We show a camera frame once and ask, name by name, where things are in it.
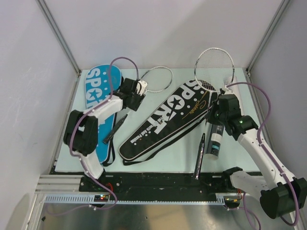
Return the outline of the black shuttlecock tube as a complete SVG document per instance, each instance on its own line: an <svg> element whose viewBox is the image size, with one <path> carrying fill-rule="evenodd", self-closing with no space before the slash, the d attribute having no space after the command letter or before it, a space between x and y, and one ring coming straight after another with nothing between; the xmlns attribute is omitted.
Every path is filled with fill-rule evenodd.
<svg viewBox="0 0 307 230"><path fill-rule="evenodd" d="M211 125L208 146L204 155L206 158L210 160L218 159L223 138L223 132L223 125Z"/></svg>

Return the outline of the white shuttlecock tube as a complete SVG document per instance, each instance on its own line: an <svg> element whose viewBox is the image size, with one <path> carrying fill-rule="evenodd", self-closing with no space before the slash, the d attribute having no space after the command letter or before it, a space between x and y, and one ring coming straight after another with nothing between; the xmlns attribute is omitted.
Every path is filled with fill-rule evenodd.
<svg viewBox="0 0 307 230"><path fill-rule="evenodd" d="M244 106L243 106L243 102L242 102L242 98L241 98L241 94L240 94L240 90L239 90L239 85L228 86L228 89L232 90L233 93L238 98L240 109L241 109L241 114L245 115Z"/></svg>

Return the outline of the white racket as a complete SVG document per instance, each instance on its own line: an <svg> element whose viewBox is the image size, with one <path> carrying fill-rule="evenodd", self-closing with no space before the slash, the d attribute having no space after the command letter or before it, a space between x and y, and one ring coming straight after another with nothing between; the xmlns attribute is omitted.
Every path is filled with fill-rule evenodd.
<svg viewBox="0 0 307 230"><path fill-rule="evenodd" d="M147 83L144 93L159 93L166 90L172 84L173 76L172 70L165 66L156 66L149 69L141 76L141 80ZM109 134L103 139L102 142L104 144L110 142L130 113L131 110L128 110L128 112L116 122Z"/></svg>
<svg viewBox="0 0 307 230"><path fill-rule="evenodd" d="M212 95L233 82L234 62L230 54L221 48L212 47L204 50L194 67L194 77L198 85L209 94L208 108L213 101Z"/></svg>

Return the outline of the black racket bag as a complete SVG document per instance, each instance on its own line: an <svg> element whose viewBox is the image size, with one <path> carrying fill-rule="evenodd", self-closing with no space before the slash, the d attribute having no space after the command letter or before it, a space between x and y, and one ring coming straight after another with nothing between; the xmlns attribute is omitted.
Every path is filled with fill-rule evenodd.
<svg viewBox="0 0 307 230"><path fill-rule="evenodd" d="M195 129L204 120L208 108L217 99L195 80L181 84L120 145L118 151L125 166L151 160Z"/></svg>

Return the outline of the blue racket bag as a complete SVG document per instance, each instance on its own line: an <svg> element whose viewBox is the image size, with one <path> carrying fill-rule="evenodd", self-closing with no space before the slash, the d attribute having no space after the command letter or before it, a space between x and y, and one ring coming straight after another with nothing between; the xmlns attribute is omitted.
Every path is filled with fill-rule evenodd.
<svg viewBox="0 0 307 230"><path fill-rule="evenodd" d="M118 67L109 66L108 64L99 65L89 70L85 78L85 101L86 108L93 108L110 94L110 86L107 72L111 70L112 85L117 90L122 81L122 74ZM115 160L115 150L113 140L107 144L103 140L113 129L117 115L111 115L103 124L98 127L98 144L96 153L101 165L107 167Z"/></svg>

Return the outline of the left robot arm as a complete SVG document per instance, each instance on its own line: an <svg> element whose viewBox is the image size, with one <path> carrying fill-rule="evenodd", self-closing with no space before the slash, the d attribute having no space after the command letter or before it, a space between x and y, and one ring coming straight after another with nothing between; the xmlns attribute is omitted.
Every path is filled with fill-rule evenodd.
<svg viewBox="0 0 307 230"><path fill-rule="evenodd" d="M71 156L79 158L85 174L91 177L90 186L96 191L106 187L106 179L101 176L104 167L96 153L98 128L111 115L125 108L137 111L145 98L147 85L144 80L125 78L118 90L113 90L93 108L73 110L69 115L63 142L69 147Z"/></svg>

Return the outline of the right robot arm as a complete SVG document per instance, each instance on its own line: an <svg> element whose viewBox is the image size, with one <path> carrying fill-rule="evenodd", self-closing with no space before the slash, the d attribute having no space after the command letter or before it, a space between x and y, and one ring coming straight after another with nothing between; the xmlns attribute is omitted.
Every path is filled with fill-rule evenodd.
<svg viewBox="0 0 307 230"><path fill-rule="evenodd" d="M302 209L307 198L307 181L297 178L277 158L259 133L253 118L242 115L239 100L234 94L220 94L207 115L208 122L223 125L251 156L263 179L244 170L236 170L222 179L222 188L233 192L239 188L260 202L263 211L272 219Z"/></svg>

